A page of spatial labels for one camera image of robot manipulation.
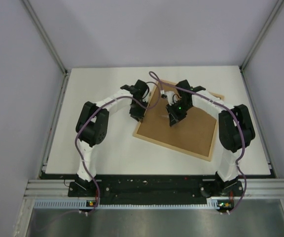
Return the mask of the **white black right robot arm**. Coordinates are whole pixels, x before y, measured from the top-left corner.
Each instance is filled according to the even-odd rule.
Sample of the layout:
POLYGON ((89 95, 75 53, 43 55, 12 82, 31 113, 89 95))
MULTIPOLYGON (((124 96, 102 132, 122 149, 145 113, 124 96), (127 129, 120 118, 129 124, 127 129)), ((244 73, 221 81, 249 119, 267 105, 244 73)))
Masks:
POLYGON ((168 104, 170 126, 186 118, 189 109, 195 107, 203 110, 216 119, 218 123, 218 138, 223 146, 221 162, 215 173, 214 184, 209 189, 202 189, 207 196, 226 195, 238 182, 242 171, 239 162, 246 148, 255 138, 255 130, 246 105, 228 105, 222 99, 213 96, 204 87, 191 87, 187 80, 174 85, 178 96, 172 91, 160 90, 162 98, 168 104))

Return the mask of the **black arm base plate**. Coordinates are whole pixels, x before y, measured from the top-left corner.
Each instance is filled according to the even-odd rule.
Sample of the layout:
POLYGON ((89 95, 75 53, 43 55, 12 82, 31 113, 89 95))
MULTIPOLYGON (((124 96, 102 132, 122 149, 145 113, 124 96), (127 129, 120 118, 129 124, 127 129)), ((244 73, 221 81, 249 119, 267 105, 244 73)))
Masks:
POLYGON ((70 184, 69 197, 137 198, 164 195, 192 198, 239 197, 243 185, 238 178, 223 182, 217 175, 103 175, 96 183, 75 178, 70 184))

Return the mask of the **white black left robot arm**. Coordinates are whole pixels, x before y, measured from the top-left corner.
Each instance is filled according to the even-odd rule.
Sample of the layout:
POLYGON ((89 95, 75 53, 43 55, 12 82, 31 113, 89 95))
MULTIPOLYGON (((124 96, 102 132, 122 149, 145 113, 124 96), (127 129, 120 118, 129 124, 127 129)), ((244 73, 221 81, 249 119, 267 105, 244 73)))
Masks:
POLYGON ((80 155, 80 165, 75 183, 86 196, 96 190, 94 177, 96 176, 95 159, 97 145, 101 144, 107 135, 109 118, 124 107, 129 106, 131 118, 141 122, 148 107, 149 86, 138 80, 134 85, 124 85, 114 93, 99 102, 86 102, 83 105, 76 123, 76 150, 80 155))

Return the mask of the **wooden picture frame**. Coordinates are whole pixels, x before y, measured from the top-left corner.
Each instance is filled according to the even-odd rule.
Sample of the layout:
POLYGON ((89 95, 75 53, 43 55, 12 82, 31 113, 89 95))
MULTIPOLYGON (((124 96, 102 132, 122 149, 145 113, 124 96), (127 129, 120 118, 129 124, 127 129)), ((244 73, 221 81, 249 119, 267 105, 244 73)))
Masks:
POLYGON ((186 118, 173 126, 169 126, 166 99, 158 99, 159 89, 153 87, 150 92, 150 105, 144 118, 138 123, 133 136, 150 143, 181 152, 210 162, 213 159, 215 141, 218 137, 218 122, 203 110, 192 107, 186 118))

